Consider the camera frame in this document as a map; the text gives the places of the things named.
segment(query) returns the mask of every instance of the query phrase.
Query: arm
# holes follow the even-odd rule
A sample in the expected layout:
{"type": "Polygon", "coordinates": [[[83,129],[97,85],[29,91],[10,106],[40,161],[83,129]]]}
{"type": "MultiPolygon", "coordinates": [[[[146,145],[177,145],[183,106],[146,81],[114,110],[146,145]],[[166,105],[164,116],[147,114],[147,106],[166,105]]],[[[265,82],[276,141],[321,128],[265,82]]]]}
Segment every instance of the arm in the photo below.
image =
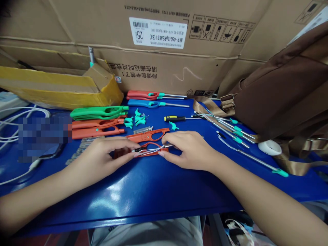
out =
{"type": "Polygon", "coordinates": [[[196,132],[168,133],[162,142],[182,150],[159,152],[189,169],[209,171],[236,196],[258,227],[277,245],[328,245],[328,226],[302,204],[209,146],[196,132]]]}
{"type": "Polygon", "coordinates": [[[37,183],[0,197],[1,231],[13,234],[46,208],[82,190],[130,161],[139,144],[125,137],[96,139],[69,166],[37,183]],[[122,154],[113,160],[108,153],[122,154]]]}

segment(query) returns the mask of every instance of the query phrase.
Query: red plastic part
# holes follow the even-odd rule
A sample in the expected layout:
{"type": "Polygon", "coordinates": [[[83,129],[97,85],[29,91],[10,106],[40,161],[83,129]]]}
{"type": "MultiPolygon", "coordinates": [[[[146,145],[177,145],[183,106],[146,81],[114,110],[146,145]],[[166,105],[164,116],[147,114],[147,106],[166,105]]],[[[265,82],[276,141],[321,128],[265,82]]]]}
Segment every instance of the red plastic part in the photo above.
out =
{"type": "Polygon", "coordinates": [[[73,121],[72,139],[87,137],[110,136],[124,133],[116,125],[124,124],[124,119],[73,121]],[[113,127],[114,130],[105,132],[104,129],[113,127]]]}
{"type": "MultiPolygon", "coordinates": [[[[156,145],[156,146],[160,147],[158,144],[152,143],[152,142],[148,142],[148,143],[146,143],[144,145],[141,145],[141,147],[147,147],[149,144],[153,144],[153,145],[156,145]]],[[[158,152],[160,152],[160,151],[167,151],[168,152],[168,148],[163,148],[163,149],[160,149],[159,151],[156,151],[156,152],[153,152],[153,153],[149,153],[149,154],[146,154],[146,155],[138,155],[136,158],[138,158],[138,157],[145,157],[145,156],[152,156],[152,155],[158,155],[158,152]]]]}
{"type": "Polygon", "coordinates": [[[150,131],[150,132],[145,132],[145,133],[138,133],[138,134],[133,134],[133,135],[129,135],[126,136],[128,139],[130,139],[132,142],[144,142],[144,141],[154,141],[156,142],[157,140],[160,140],[164,134],[166,132],[169,132],[170,128],[162,128],[162,129],[158,129],[158,130],[154,130],[154,131],[150,131]],[[162,133],[162,136],[160,136],[158,139],[153,139],[152,135],[155,133],[162,133]]]}
{"type": "Polygon", "coordinates": [[[150,91],[129,91],[127,93],[127,99],[138,99],[138,100],[147,100],[155,101],[159,96],[159,92],[150,92],[150,91]]]}

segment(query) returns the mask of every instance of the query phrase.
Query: brown backpack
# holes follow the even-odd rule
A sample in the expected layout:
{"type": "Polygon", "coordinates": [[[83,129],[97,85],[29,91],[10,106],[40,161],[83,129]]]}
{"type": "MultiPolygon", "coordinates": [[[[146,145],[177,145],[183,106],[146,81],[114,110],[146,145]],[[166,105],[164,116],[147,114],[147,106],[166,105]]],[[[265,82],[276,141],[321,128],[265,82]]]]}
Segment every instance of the brown backpack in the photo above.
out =
{"type": "MultiPolygon", "coordinates": [[[[234,96],[234,116],[258,133],[260,141],[288,140],[287,147],[283,146],[283,162],[288,162],[289,151],[305,158],[311,150],[326,150],[328,22],[289,44],[230,93],[234,96]]],[[[296,175],[304,175],[309,168],[294,170],[281,165],[296,175]]]]}

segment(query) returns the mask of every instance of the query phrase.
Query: forearm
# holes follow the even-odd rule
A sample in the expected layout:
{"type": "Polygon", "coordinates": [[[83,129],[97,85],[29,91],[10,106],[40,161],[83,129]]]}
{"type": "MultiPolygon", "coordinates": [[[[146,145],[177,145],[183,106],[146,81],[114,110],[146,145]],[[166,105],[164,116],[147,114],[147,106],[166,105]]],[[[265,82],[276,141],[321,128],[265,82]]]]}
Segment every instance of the forearm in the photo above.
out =
{"type": "Polygon", "coordinates": [[[2,232],[11,235],[46,208],[77,192],[66,170],[55,173],[21,190],[0,197],[2,232]]]}
{"type": "Polygon", "coordinates": [[[327,245],[328,226],[286,193],[226,156],[211,172],[277,245],[327,245]]]}

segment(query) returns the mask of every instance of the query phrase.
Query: orange plastic part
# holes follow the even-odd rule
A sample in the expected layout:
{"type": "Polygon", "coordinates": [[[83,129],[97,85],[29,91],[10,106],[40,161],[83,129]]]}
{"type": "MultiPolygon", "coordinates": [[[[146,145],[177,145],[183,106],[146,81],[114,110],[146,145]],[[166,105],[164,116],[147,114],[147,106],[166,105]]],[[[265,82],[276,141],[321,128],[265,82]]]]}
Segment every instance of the orange plastic part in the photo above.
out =
{"type": "MultiPolygon", "coordinates": [[[[148,142],[144,145],[141,145],[141,147],[147,147],[149,144],[153,144],[153,145],[156,145],[158,147],[160,147],[158,144],[156,143],[152,143],[152,142],[148,142]]],[[[136,158],[138,157],[145,157],[145,156],[152,156],[152,155],[158,155],[158,152],[160,151],[167,151],[168,152],[168,148],[163,148],[163,149],[160,149],[159,151],[156,151],[156,152],[153,152],[153,153],[149,153],[149,154],[146,154],[146,155],[138,155],[136,158]]]]}
{"type": "Polygon", "coordinates": [[[72,123],[72,139],[81,139],[87,137],[110,136],[124,133],[124,129],[118,129],[116,125],[124,124],[124,119],[111,120],[85,120],[73,121],[72,123]],[[113,127],[112,131],[104,131],[104,129],[113,127]]]}
{"type": "Polygon", "coordinates": [[[166,132],[169,132],[170,128],[162,128],[162,129],[158,129],[158,130],[154,130],[154,131],[150,131],[150,132],[145,132],[145,133],[138,133],[138,134],[133,134],[133,135],[129,135],[126,136],[128,139],[130,139],[132,142],[144,142],[144,141],[154,141],[156,142],[157,140],[160,140],[164,134],[166,132]],[[153,139],[152,135],[155,133],[162,133],[162,136],[160,136],[158,139],[153,139]]]}

